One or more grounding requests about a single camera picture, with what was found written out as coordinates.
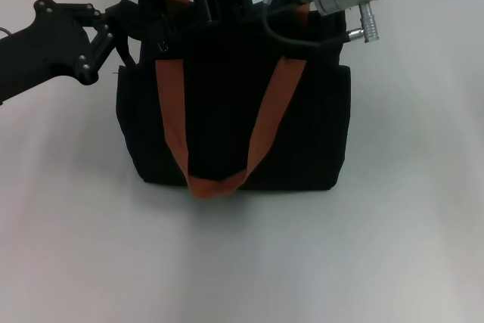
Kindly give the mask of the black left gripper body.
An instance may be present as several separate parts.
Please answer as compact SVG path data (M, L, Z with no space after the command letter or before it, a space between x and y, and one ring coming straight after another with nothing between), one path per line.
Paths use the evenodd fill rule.
M97 29L101 12L91 4L38 0L27 28L1 39L1 101L50 79L68 76L83 85L98 81L95 42L85 28Z

